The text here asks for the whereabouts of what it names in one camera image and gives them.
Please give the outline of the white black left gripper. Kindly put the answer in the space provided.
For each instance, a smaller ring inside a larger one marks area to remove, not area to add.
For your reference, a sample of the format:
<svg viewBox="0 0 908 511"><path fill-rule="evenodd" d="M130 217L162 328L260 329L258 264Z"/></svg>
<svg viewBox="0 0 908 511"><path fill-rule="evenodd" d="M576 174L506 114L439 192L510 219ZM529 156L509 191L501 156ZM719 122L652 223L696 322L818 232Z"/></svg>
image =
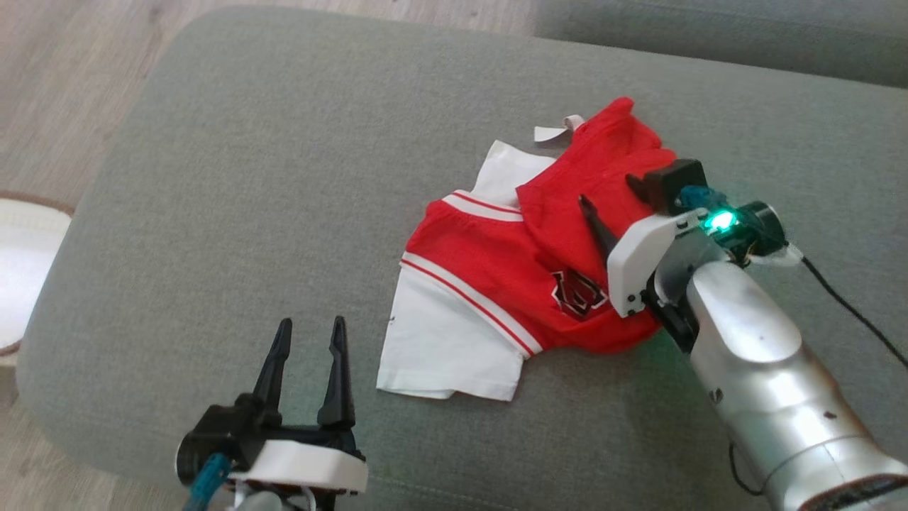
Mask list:
<svg viewBox="0 0 908 511"><path fill-rule="evenodd" d="M325 493L363 493L369 469L353 436L356 424L347 324L337 316L328 352L332 356L326 395L315 426L282 426L279 413L284 365L291 352L292 320L277 328L254 386L260 423L238 481L253 485L298 486Z"/></svg>

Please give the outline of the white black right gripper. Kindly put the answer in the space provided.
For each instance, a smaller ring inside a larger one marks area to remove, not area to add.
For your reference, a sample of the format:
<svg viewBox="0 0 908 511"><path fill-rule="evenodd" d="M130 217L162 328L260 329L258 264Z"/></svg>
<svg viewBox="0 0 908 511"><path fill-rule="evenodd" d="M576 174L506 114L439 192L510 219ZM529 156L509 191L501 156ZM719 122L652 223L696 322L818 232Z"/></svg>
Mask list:
<svg viewBox="0 0 908 511"><path fill-rule="evenodd" d="M633 174L627 187L643 204L650 204L648 185ZM619 237L599 215L586 195L578 204L601 259L607 269L609 298L622 318L652 314L682 353L690 353L697 336L697 321L685 304L687 286L694 272L707 262L711 239L701 223L705 210L680 216L649 216Z"/></svg>

